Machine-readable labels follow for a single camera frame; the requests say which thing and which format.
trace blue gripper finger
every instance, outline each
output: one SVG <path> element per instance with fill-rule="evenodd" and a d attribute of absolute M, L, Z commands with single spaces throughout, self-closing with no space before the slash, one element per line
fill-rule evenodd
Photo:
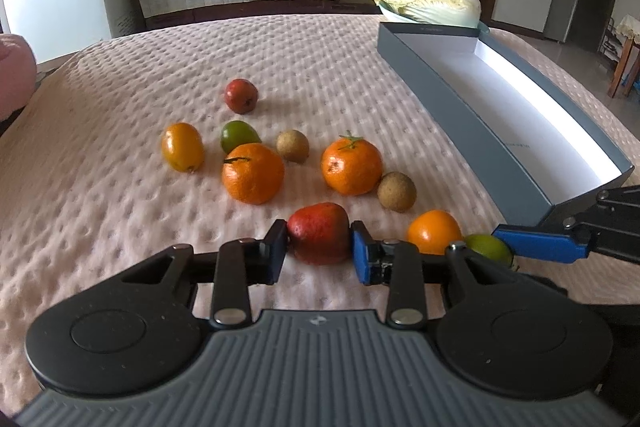
<path fill-rule="evenodd" d="M 356 270 L 358 280 L 362 284 L 368 285 L 371 280 L 371 270 L 369 267 L 369 249 L 362 235 L 351 229 L 351 249 L 353 251 L 353 267 Z"/>
<path fill-rule="evenodd" d="M 498 225 L 492 235 L 506 243 L 514 254 L 531 259 L 573 263 L 586 259 L 589 254 L 586 245 L 579 245 L 570 236 L 560 233 L 508 230 Z"/>

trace lime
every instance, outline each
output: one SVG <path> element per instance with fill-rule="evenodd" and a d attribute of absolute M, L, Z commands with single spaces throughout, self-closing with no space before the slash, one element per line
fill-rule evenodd
<path fill-rule="evenodd" d="M 246 143 L 261 143 L 258 133 L 248 123 L 241 120 L 234 120 L 227 123 L 222 128 L 222 135 L 220 136 L 220 146 L 222 150 L 229 154 L 233 149 L 239 145 Z"/>
<path fill-rule="evenodd" d="M 513 263 L 513 253 L 507 245 L 493 235 L 473 233 L 465 237 L 466 245 L 480 255 L 510 267 Z"/>

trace red apple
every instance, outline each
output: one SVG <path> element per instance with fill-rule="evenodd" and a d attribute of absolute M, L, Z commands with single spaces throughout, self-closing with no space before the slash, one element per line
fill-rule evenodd
<path fill-rule="evenodd" d="M 351 258 L 349 216 L 336 203 L 300 208 L 287 221 L 293 253 L 307 264 L 335 264 Z"/>
<path fill-rule="evenodd" d="M 225 102 L 234 113 L 244 114 L 255 109 L 258 90 L 248 80 L 235 78 L 225 87 Z"/>

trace bed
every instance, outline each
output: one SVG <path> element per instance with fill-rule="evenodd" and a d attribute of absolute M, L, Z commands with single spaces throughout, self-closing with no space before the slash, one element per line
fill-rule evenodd
<path fill-rule="evenodd" d="M 276 218 L 335 201 L 377 238 L 404 237 L 418 214 L 442 208 L 463 233 L 491 232 L 501 216 L 465 160 L 376 52 L 378 16 L 270 16 L 180 26 L 100 42 L 75 55 L 37 90 L 0 137 L 0 409 L 38 392 L 22 349 L 31 321 L 74 293 L 175 243 L 196 252 L 262 237 Z M 634 163 L 640 142 L 576 80 L 520 38 L 494 35 L 567 92 Z M 250 79 L 260 102 L 237 117 L 222 98 Z M 279 131 L 308 136 L 311 156 L 288 164 L 283 190 L 263 206 L 231 200 L 220 183 L 222 126 L 241 118 L 273 144 Z M 195 174 L 162 160 L 164 127 L 188 121 L 207 158 Z M 406 214 L 374 195 L 343 198 L 319 172 L 322 150 L 357 133 L 382 151 L 385 170 L 409 174 L 418 200 Z M 637 184 L 633 174 L 629 183 Z M 640 302 L 640 267 L 593 254 L 565 266 L 521 260 L 578 301 Z M 441 312 L 427 287 L 431 313 Z M 203 287 L 195 313 L 203 316 Z M 310 267 L 288 258 L 274 287 L 251 288 L 260 309 L 383 311 L 386 289 L 358 285 L 350 264 Z"/>

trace brown round fruit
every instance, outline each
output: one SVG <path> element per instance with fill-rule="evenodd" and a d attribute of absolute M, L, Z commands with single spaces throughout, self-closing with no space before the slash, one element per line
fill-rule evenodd
<path fill-rule="evenodd" d="M 395 212 L 406 212 L 414 206 L 417 193 L 412 179 L 402 172 L 382 176 L 378 186 L 380 204 Z"/>
<path fill-rule="evenodd" d="M 309 140 L 300 131 L 283 131 L 278 134 L 276 150 L 290 162 L 304 163 L 309 158 Z"/>
<path fill-rule="evenodd" d="M 226 85 L 225 103 L 234 113 L 251 112 L 258 103 L 258 89 L 244 78 L 235 78 Z"/>

